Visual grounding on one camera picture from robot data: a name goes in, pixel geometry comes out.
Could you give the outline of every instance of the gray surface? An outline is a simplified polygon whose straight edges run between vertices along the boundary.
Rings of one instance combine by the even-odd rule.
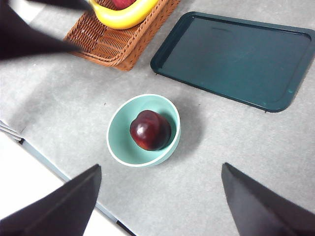
[[[155,75],[149,66],[185,12],[315,29],[314,9],[314,0],[184,0],[131,72],[67,54],[4,62],[1,120],[70,177],[99,163],[99,203],[139,236],[237,236],[221,183],[223,162],[315,212],[314,63],[291,106],[276,114]],[[45,8],[33,24],[65,35],[77,17]],[[134,169],[110,156],[105,133],[115,110],[143,93],[174,102],[182,136],[167,161]]]

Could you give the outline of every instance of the basket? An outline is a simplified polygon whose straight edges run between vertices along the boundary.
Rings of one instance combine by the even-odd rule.
[[[111,0],[97,2],[115,9]],[[83,49],[81,52],[71,52],[76,56],[103,66],[129,71],[179,2],[180,0],[159,0],[146,19],[130,29],[111,29],[103,25],[93,12],[85,12],[64,40]]]

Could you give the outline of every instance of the banana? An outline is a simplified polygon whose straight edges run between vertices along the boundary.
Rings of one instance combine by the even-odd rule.
[[[136,0],[123,10],[112,10],[99,5],[95,0],[89,0],[96,17],[104,25],[117,30],[125,30],[144,21],[158,0]]]

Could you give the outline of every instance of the green bowl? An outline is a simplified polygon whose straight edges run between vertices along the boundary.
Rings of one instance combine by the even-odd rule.
[[[156,151],[139,147],[132,139],[129,128],[143,110],[152,110],[164,116],[171,125],[168,144]],[[107,130],[107,146],[111,155],[120,163],[131,167],[147,167],[165,161],[176,149],[181,135],[181,122],[174,104],[156,94],[143,94],[125,102],[113,115]]]

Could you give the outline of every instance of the red fruit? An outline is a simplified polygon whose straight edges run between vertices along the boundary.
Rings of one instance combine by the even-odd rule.
[[[154,151],[167,144],[171,137],[171,126],[165,117],[145,110],[131,123],[130,134],[138,146]]]
[[[112,0],[113,4],[119,9],[125,9],[132,5],[136,0]]]

